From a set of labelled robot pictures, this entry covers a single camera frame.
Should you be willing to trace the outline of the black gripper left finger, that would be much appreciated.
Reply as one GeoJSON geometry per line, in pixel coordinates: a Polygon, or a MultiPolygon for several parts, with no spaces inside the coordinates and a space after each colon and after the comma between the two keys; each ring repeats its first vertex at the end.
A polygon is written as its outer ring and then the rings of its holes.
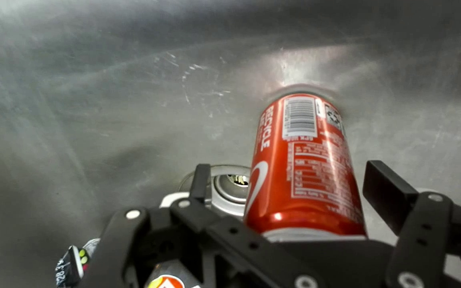
{"type": "Polygon", "coordinates": [[[169,209],[117,212],[80,288],[146,288],[167,262],[180,262],[204,288],[317,288],[308,263],[207,207],[210,177],[199,166],[189,196],[169,209]]]}

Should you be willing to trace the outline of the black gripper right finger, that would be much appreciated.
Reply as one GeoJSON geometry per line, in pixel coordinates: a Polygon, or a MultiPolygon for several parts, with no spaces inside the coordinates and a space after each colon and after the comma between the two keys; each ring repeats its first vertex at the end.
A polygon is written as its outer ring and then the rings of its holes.
{"type": "Polygon", "coordinates": [[[445,273],[461,260],[461,206],[441,193],[420,193],[388,164],[369,161],[364,198],[397,236],[386,266],[386,288],[461,288],[445,273]]]}

